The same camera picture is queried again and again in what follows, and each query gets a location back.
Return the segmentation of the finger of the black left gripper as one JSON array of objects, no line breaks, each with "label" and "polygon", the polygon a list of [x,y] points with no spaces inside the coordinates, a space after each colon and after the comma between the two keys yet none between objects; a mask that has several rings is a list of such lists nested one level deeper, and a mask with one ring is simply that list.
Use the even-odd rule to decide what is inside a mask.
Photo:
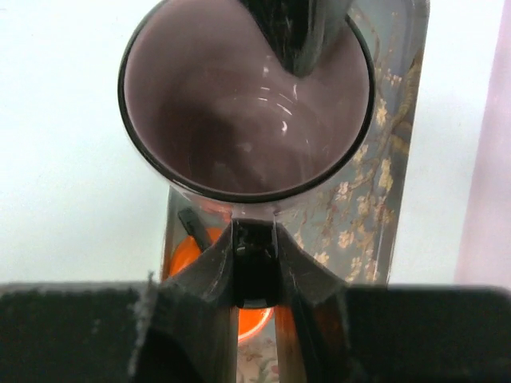
[{"label": "finger of the black left gripper", "polygon": [[242,4],[257,23],[282,67],[296,77],[306,77],[347,24],[353,2],[247,0]]}]

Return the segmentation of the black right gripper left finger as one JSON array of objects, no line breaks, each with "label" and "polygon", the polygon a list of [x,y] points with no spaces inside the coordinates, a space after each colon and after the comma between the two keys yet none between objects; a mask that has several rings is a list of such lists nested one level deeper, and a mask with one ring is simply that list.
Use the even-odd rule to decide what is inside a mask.
[{"label": "black right gripper left finger", "polygon": [[214,310],[235,305],[232,225],[198,259],[159,286],[159,308]]}]

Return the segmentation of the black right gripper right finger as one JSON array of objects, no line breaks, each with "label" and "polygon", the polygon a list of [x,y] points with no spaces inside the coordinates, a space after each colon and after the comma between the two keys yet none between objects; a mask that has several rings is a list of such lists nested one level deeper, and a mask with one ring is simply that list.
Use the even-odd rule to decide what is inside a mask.
[{"label": "black right gripper right finger", "polygon": [[300,248],[280,223],[275,225],[275,240],[282,279],[282,303],[298,299],[316,306],[345,293],[347,284]]}]

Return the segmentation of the lilac mug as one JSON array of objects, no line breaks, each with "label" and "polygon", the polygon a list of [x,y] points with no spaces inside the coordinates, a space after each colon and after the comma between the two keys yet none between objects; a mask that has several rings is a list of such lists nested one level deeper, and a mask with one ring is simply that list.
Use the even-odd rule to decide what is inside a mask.
[{"label": "lilac mug", "polygon": [[269,227],[363,142],[374,64],[349,12],[312,73],[287,72],[243,1],[162,1],[121,59],[117,97],[139,153],[192,202],[232,220],[235,301],[277,302]]}]

